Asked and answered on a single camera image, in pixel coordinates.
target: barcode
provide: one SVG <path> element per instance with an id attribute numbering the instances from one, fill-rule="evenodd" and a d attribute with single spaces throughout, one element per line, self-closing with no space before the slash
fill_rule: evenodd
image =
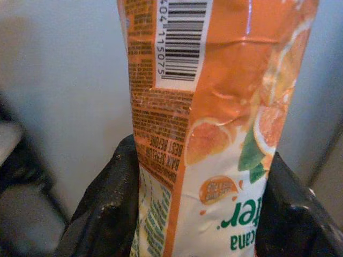
<path id="1" fill-rule="evenodd" d="M 206 15 L 206 2 L 168 4 L 166 29 L 166 68 L 163 79 L 194 81 L 199 64 L 200 40 Z"/>
<path id="2" fill-rule="evenodd" d="M 205 56 L 211 9 L 212 0 L 158 1 L 156 87 L 196 89 Z"/>

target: white label section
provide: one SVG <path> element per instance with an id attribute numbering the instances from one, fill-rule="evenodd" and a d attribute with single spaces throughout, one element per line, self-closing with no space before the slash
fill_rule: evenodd
<path id="1" fill-rule="evenodd" d="M 212 1 L 157 1 L 156 88 L 195 91 L 205 58 Z"/>

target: green leaf illustration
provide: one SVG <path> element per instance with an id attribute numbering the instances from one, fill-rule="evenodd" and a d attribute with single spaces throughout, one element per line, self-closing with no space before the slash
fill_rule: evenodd
<path id="1" fill-rule="evenodd" d="M 258 164 L 255 168 L 250 170 L 250 174 L 249 174 L 250 175 L 249 176 L 250 183 L 251 184 L 255 183 L 257 180 L 262 178 L 262 176 L 265 173 L 266 173 L 266 171 L 263 169 L 263 165 L 261 163 Z"/>
<path id="2" fill-rule="evenodd" d="M 243 150 L 240 161 L 238 163 L 238 170 L 251 170 L 255 168 L 264 157 L 264 154 L 258 148 L 255 138 L 253 136 L 252 127 L 245 137 Z"/>

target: gray wall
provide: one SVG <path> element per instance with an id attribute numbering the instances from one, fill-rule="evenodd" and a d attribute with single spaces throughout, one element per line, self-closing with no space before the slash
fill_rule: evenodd
<path id="1" fill-rule="evenodd" d="M 0 7 L 3 94 L 42 152 L 73 213 L 132 131 L 115 0 L 10 1 Z M 343 1 L 322 0 L 279 151 L 311 177 L 341 114 Z"/>

